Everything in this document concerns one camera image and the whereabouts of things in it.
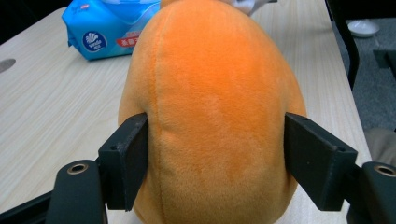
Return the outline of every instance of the blue package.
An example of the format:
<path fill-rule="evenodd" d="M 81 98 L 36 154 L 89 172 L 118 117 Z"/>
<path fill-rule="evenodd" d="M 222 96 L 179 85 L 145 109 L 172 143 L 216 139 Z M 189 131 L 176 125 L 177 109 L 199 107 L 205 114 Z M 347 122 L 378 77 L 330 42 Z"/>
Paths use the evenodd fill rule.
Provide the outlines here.
<path fill-rule="evenodd" d="M 160 0 L 74 0 L 62 15 L 68 45 L 87 60 L 131 54 Z"/>

